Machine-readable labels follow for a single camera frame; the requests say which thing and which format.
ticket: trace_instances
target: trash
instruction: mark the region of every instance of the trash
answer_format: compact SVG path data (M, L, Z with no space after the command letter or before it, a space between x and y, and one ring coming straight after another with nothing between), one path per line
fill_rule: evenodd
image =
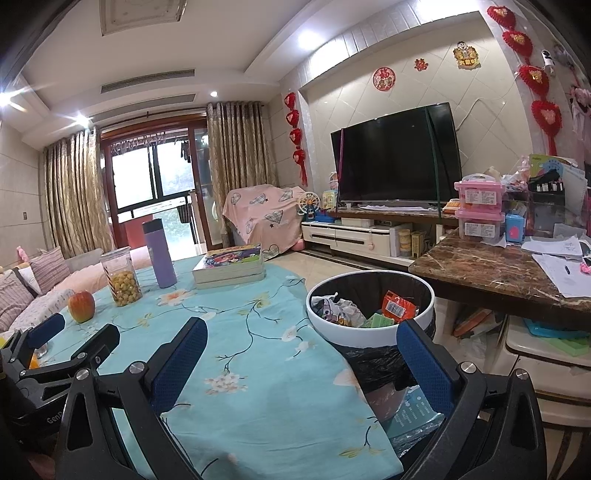
M324 297L312 297L310 303L314 313L330 323L346 327L361 327L367 319L350 300L336 300L339 293Z
M365 320L361 328L381 328L394 325L394 320L385 317L381 313L374 313L369 320Z
M394 319L396 323L415 318L417 312L418 309L414 303L405 300L391 290L388 290L387 294L384 295L382 314L385 317Z

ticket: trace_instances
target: red heart decoration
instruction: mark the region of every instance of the red heart decoration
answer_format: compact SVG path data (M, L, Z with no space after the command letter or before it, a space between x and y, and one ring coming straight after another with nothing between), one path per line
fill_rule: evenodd
M308 175L306 175L306 152L304 152L301 148L298 148L293 155L293 159L295 163L300 166L300 178L301 184L304 187L308 186Z
M296 93L295 92L291 92L288 93L285 98L283 99L283 103L286 105L286 107L289 110L293 110L294 107L296 106Z
M287 123L295 128L297 127L297 122L300 121L300 113L297 110L292 110L285 116L285 120L287 120Z
M532 65L522 65L519 67L519 76L521 80L538 96L545 99L550 89L550 81L546 72Z
M554 137L562 128L562 114L558 105L546 100L535 100L531 104L531 112L534 114L535 121L548 135L550 146L550 155L557 155L556 143Z
M294 128L290 132L290 140L294 143L296 147L301 145L301 128Z
M517 30L507 30L506 32L503 32L503 40L505 40L505 43L519 55L525 57L525 62L527 64L530 63L530 57L531 53L534 51L534 46L527 35Z
M492 6L486 10L486 13L488 13L488 16L497 22L501 27L505 27L509 30L513 30L515 28L515 23L517 23L515 14L507 7Z

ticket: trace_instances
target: blue floral tablecloth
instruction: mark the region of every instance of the blue floral tablecloth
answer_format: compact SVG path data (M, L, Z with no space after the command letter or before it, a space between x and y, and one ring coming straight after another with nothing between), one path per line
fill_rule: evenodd
M116 307L97 292L94 318L66 328L43 364L65 361L106 323L121 342L99 373L147 361L192 316L209 339L178 399L162 414L205 480L382 480L402 465L346 361L308 323L303 279L266 264L256 283L195 290L198 258L175 262L178 283L159 289L152 268L138 272L144 297ZM126 417L115 411L138 471L152 478Z

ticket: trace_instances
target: stack of books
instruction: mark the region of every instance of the stack of books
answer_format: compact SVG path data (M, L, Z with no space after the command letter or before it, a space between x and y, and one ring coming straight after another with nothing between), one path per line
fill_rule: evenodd
M265 278L260 245L207 252L193 269L197 288L224 287Z

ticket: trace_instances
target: book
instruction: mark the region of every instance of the book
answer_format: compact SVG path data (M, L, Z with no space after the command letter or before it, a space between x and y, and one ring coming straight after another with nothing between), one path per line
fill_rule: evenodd
M205 288L203 284L206 283L262 273L264 273L264 266L261 246L243 245L207 252L193 269L193 278L199 287Z

